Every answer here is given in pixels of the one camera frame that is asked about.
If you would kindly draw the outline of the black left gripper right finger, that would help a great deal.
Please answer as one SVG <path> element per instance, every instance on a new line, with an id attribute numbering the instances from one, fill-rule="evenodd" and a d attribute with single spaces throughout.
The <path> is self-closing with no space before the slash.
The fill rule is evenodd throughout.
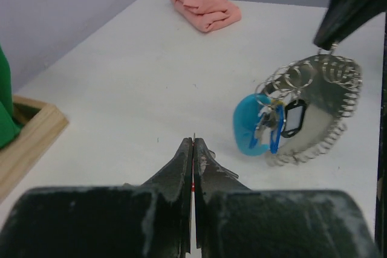
<path id="1" fill-rule="evenodd" d="M 226 178 L 206 198 L 203 257 L 380 257 L 339 190 L 251 190 Z"/>

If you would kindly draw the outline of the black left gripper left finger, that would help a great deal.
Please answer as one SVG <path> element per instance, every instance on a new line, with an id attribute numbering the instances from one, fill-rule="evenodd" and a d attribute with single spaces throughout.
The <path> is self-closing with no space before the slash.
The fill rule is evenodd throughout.
<path id="1" fill-rule="evenodd" d="M 194 143 L 142 185 L 35 187 L 1 230 L 2 257 L 184 257 Z"/>

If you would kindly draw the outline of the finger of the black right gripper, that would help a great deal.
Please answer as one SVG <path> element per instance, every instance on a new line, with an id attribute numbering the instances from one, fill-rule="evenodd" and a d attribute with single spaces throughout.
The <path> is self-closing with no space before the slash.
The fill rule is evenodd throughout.
<path id="1" fill-rule="evenodd" d="M 386 11 L 386 0 L 330 0 L 313 43 L 329 50 L 373 17 Z"/>

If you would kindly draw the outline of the key with red tag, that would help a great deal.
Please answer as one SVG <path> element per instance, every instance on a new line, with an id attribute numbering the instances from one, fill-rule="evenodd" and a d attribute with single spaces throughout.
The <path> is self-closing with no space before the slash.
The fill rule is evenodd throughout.
<path id="1" fill-rule="evenodd" d="M 223 167 L 216 160 L 203 138 L 193 135 L 192 190 L 195 200 L 196 247 L 203 247 L 205 229 L 206 198 L 212 192 L 226 188 L 226 178 L 237 181 L 239 175 Z"/>

